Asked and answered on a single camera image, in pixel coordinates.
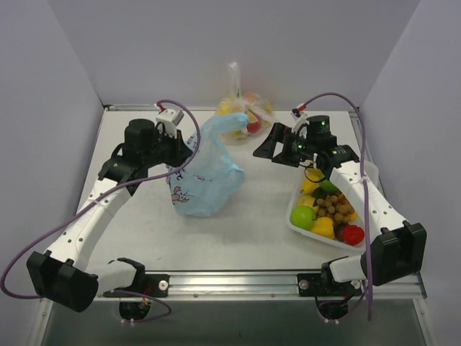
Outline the light blue plastic bag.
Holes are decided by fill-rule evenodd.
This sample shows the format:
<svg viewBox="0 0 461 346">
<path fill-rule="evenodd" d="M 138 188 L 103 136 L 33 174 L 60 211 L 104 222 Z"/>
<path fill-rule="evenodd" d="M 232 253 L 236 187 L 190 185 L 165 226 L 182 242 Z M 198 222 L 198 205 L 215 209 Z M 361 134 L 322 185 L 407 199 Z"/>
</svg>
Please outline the light blue plastic bag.
<svg viewBox="0 0 461 346">
<path fill-rule="evenodd" d="M 199 141 L 196 134 L 189 137 L 187 146 L 198 152 L 185 168 L 166 178 L 179 215 L 212 216 L 243 184 L 245 171 L 231 158 L 221 136 L 248 123 L 249 117 L 242 112 L 217 115 L 200 126 Z"/>
</svg>

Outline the green fake apple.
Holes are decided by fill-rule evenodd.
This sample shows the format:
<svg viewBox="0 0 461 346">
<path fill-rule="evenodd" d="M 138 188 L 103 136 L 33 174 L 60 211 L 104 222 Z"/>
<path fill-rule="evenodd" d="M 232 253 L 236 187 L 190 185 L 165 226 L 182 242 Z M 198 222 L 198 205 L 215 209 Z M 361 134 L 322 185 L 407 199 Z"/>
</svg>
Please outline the green fake apple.
<svg viewBox="0 0 461 346">
<path fill-rule="evenodd" d="M 292 225 L 310 231 L 315 222 L 316 212 L 307 205 L 296 206 L 290 215 L 290 222 Z"/>
</svg>

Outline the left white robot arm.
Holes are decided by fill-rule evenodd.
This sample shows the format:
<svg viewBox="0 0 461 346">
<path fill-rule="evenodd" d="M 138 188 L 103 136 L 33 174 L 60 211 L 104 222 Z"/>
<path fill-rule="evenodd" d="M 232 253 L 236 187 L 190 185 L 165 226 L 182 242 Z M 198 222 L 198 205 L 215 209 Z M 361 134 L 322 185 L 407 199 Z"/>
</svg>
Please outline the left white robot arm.
<svg viewBox="0 0 461 346">
<path fill-rule="evenodd" d="M 27 269 L 36 293 L 76 312 L 94 298 L 121 288 L 139 296 L 146 287 L 145 267 L 124 257 L 112 260 L 98 273 L 86 271 L 102 234 L 121 207 L 134 195 L 151 167 L 181 167 L 193 154 L 177 128 L 179 119 L 134 119 L 124 141 L 103 164 L 83 207 L 62 234 L 43 252 L 33 252 Z"/>
</svg>

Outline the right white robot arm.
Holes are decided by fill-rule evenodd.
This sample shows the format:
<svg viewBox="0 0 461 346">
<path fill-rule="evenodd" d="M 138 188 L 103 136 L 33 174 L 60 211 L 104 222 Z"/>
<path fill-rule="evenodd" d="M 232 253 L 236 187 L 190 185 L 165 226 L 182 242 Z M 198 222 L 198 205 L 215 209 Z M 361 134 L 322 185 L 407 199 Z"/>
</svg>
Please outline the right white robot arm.
<svg viewBox="0 0 461 346">
<path fill-rule="evenodd" d="M 323 265 L 319 285 L 324 293 L 335 295 L 353 280 L 380 286 L 421 270 L 426 229 L 407 221 L 370 182 L 354 150 L 338 144 L 327 115 L 302 117 L 294 128 L 275 123 L 253 155 L 290 167 L 311 161 L 345 195 L 369 231 L 363 254 Z"/>
</svg>

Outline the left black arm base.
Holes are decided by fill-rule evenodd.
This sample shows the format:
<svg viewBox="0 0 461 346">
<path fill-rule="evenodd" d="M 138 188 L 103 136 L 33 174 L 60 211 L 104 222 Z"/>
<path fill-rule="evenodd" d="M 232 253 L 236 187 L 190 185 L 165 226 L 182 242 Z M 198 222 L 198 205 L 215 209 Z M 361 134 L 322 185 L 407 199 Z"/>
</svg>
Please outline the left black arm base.
<svg viewBox="0 0 461 346">
<path fill-rule="evenodd" d="M 122 324 L 147 323 L 168 317 L 172 308 L 163 298 L 169 294 L 170 275 L 147 273 L 135 275 L 134 283 L 128 287 L 115 288 L 104 292 L 104 298 L 118 298 L 117 312 Z"/>
</svg>

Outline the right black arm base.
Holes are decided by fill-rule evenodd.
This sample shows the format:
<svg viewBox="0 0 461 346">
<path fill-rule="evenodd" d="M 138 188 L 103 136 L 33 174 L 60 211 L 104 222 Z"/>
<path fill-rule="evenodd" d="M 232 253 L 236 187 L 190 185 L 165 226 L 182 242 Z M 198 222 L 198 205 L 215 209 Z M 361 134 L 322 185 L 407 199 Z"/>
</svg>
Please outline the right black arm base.
<svg viewBox="0 0 461 346">
<path fill-rule="evenodd" d="M 296 279 L 298 295 L 314 299 L 325 323 L 339 324 L 352 311 L 351 300 L 363 296 L 360 283 L 336 283 L 320 270 L 298 273 Z"/>
</svg>

